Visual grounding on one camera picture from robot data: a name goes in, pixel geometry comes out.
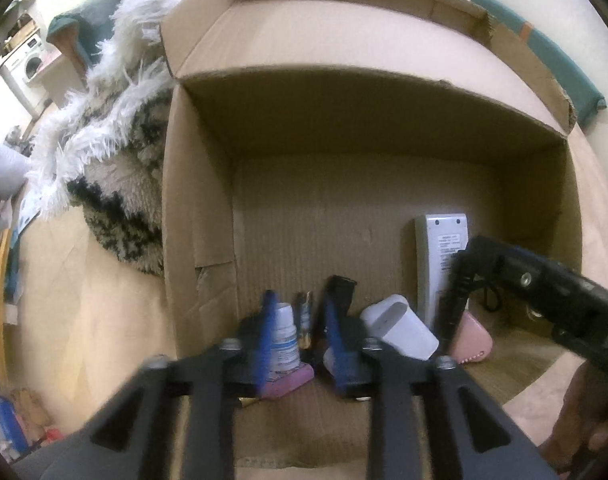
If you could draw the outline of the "right hand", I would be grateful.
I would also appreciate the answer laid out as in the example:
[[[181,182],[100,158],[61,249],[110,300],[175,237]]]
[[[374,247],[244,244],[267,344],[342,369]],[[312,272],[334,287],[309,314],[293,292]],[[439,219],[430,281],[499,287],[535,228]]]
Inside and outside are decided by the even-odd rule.
[[[608,375],[583,363],[564,395],[554,428],[540,454],[561,479],[569,479],[583,452],[597,456],[608,446]]]

